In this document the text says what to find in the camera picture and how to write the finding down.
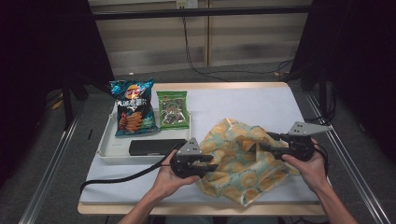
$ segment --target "cable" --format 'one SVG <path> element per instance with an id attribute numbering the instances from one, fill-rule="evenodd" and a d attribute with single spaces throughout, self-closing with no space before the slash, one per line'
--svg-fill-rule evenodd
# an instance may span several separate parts
<path id="1" fill-rule="evenodd" d="M 106 216 L 105 224 L 107 224 L 109 218 L 110 216 Z"/>
<path id="2" fill-rule="evenodd" d="M 182 17 L 183 20 L 183 28 L 184 28 L 184 39 L 185 39 L 185 44 L 186 44 L 186 57 L 187 57 L 187 62 L 190 66 L 190 68 L 198 73 L 201 76 L 204 77 L 213 77 L 210 76 L 210 74 L 216 74 L 216 73 L 235 73 L 235 72 L 239 72 L 239 73 L 250 73 L 250 74 L 269 74 L 269 73 L 274 73 L 274 72 L 279 72 L 282 68 L 286 67 L 289 63 L 291 63 L 293 60 L 286 60 L 282 63 L 280 63 L 277 67 L 276 70 L 273 71 L 268 71 L 268 72 L 252 72 L 252 71 L 240 71 L 240 70 L 220 70 L 220 71 L 213 71 L 213 72 L 202 72 L 199 71 L 198 69 L 195 68 L 195 66 L 192 63 L 192 59 L 191 59 L 191 55 L 190 55 L 190 47 L 189 47 L 189 39 L 187 38 L 187 25 L 186 25 L 186 18 Z M 226 81 L 226 82 L 230 82 L 229 80 L 223 79 L 221 77 L 213 77 L 222 81 Z"/>
<path id="3" fill-rule="evenodd" d="M 170 150 L 168 152 L 168 154 L 166 154 L 166 156 L 164 156 L 160 161 L 158 161 L 157 163 L 155 163 L 154 165 L 150 166 L 148 169 L 143 170 L 137 174 L 134 175 L 129 175 L 123 178 L 117 178 L 117 179 L 93 179 L 93 180 L 88 180 L 85 181 L 80 187 L 79 187 L 79 193 L 81 194 L 82 191 L 84 190 L 85 187 L 87 187 L 90 184 L 116 184 L 116 183 L 121 183 L 121 182 L 126 182 L 126 181 L 130 181 L 133 179 L 136 179 L 142 175 L 146 175 L 148 173 L 150 173 L 151 171 L 161 167 L 161 163 L 163 163 L 163 161 L 166 160 L 166 158 L 172 153 L 173 149 L 180 149 L 185 143 L 178 143 L 176 144 L 172 150 Z"/>
<path id="4" fill-rule="evenodd" d="M 315 151 L 318 152 L 324 160 L 324 173 L 327 176 L 329 173 L 329 154 L 327 153 L 327 150 L 325 147 L 321 146 L 320 144 L 314 144 L 314 146 L 318 146 L 320 149 L 317 149 L 315 147 Z"/>
<path id="5" fill-rule="evenodd" d="M 293 221 L 292 218 L 290 218 L 290 221 L 292 224 L 298 224 L 298 223 L 304 223 L 304 224 L 328 224 L 329 221 L 324 221 L 324 222 L 312 222 L 309 220 L 304 219 L 303 217 L 299 217 L 299 219 Z"/>
<path id="6" fill-rule="evenodd" d="M 337 106 L 337 92 L 336 92 L 336 89 L 335 89 L 334 85 L 332 85 L 332 95 L 330 96 L 330 104 L 329 104 L 329 108 L 328 108 L 328 111 L 327 111 L 327 117 L 319 116 L 319 117 L 314 118 L 314 119 L 304 119 L 304 120 L 306 120 L 308 122 L 313 122 L 315 120 L 323 119 L 324 122 L 321 123 L 321 124 L 329 125 L 330 122 L 332 122 L 332 120 L 335 117 L 335 108 L 336 108 L 336 106 Z"/>

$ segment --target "wall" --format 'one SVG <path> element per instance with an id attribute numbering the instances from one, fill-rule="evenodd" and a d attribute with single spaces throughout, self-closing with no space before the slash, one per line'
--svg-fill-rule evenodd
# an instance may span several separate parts
<path id="1" fill-rule="evenodd" d="M 91 0 L 93 12 L 174 9 L 176 1 Z M 309 5 L 307 0 L 199 0 L 204 7 Z M 306 14 L 186 18 L 195 67 L 280 62 L 294 57 Z M 188 68 L 181 18 L 98 21 L 113 73 Z"/>

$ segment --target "white surface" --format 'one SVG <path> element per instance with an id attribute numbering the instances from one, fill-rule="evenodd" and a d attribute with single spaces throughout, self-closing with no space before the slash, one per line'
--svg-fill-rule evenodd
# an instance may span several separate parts
<path id="1" fill-rule="evenodd" d="M 288 87 L 261 89 L 187 90 L 187 108 L 193 114 L 191 136 L 198 143 L 224 118 L 237 119 L 248 125 L 260 125 L 269 132 L 286 133 L 295 121 L 304 121 Z M 156 92 L 153 107 L 158 108 Z M 95 155 L 87 180 L 109 179 L 133 175 L 149 165 L 108 165 Z M 119 184 L 87 186 L 81 194 L 82 203 L 136 203 L 152 186 L 158 170 L 135 180 Z M 229 203 L 224 198 L 204 195 L 196 185 L 185 186 L 165 202 Z M 256 202 L 317 202 L 318 198 L 300 176 L 288 176 L 263 194 Z"/>

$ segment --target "person's left hand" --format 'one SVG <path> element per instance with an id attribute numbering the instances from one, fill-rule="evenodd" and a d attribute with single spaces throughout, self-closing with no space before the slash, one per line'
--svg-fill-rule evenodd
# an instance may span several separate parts
<path id="1" fill-rule="evenodd" d="M 162 163 L 162 167 L 151 188 L 151 193 L 156 194 L 161 200 L 174 194 L 180 187 L 190 185 L 200 179 L 198 175 L 180 178 L 176 176 L 170 167 L 170 160 L 173 158 L 177 150 L 172 153 Z"/>

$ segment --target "white tray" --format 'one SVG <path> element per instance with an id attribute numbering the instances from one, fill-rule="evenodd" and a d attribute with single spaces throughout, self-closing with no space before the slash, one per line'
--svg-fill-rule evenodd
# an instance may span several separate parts
<path id="1" fill-rule="evenodd" d="M 157 127 L 160 127 L 159 111 L 154 110 L 154 117 Z M 105 132 L 96 151 L 98 156 L 107 164 L 154 164 L 163 158 L 163 156 L 131 156 L 129 154 L 129 145 L 132 140 L 153 140 L 153 139 L 180 139 L 189 140 L 191 138 L 191 113 L 190 128 L 180 130 L 166 130 L 155 133 L 144 133 L 137 135 L 115 136 L 117 131 L 117 107 L 108 116 Z"/>

